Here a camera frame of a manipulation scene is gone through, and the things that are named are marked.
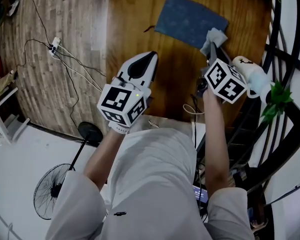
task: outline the black and white pattern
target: black and white pattern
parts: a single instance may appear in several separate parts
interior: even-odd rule
[[[207,75],[209,82],[211,83],[212,87],[215,89],[223,79],[227,76],[224,69],[220,66],[219,63],[216,63],[213,69]]]
[[[111,87],[101,105],[109,109],[123,111],[130,94],[130,90]]]
[[[242,83],[245,83],[245,81],[243,80],[241,74],[236,71],[234,68],[230,67],[229,65],[227,65],[229,70],[230,70],[230,73],[237,79],[239,79]]]
[[[109,120],[109,121],[113,121],[116,122],[118,124],[122,124],[122,125],[127,125],[124,118],[122,117],[122,115],[120,114],[116,114],[113,112],[109,112],[109,111],[105,111],[103,109],[101,109],[102,112],[104,113],[105,117]]]
[[[245,88],[234,81],[233,79],[230,79],[223,87],[218,91],[219,94],[221,94],[223,97],[229,99],[230,101],[233,101]]]
[[[131,124],[145,110],[145,108],[144,99],[141,98],[127,114]]]

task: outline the black round base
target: black round base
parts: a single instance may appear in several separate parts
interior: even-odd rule
[[[98,147],[104,138],[101,130],[90,122],[81,122],[78,126],[78,131],[82,138],[88,138],[87,142],[94,147]]]

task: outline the gray rag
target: gray rag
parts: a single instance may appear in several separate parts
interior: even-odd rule
[[[208,34],[206,34],[206,41],[200,49],[200,52],[207,56],[210,53],[210,44],[212,42],[219,48],[227,39],[228,37],[221,30],[213,27],[208,31]]]

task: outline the wooden table top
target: wooden table top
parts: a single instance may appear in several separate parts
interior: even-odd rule
[[[182,41],[154,32],[144,33],[156,25],[166,0],[109,0],[106,34],[106,81],[110,83],[121,65],[137,54],[156,51],[158,68],[151,84],[154,98],[146,114],[189,121],[183,104],[193,105],[190,94],[195,94],[200,69],[207,65],[206,57]],[[225,34],[228,41],[223,48],[231,59],[245,56],[259,64],[271,19],[271,2],[266,0],[192,0],[228,20]],[[236,118],[244,100],[225,103],[225,124]]]

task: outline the white wristband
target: white wristband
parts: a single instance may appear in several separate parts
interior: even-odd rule
[[[122,126],[122,125],[120,125],[120,124],[118,124],[114,121],[109,122],[109,127],[114,129],[119,134],[127,134],[129,129],[130,129],[130,128],[124,127],[124,126]]]

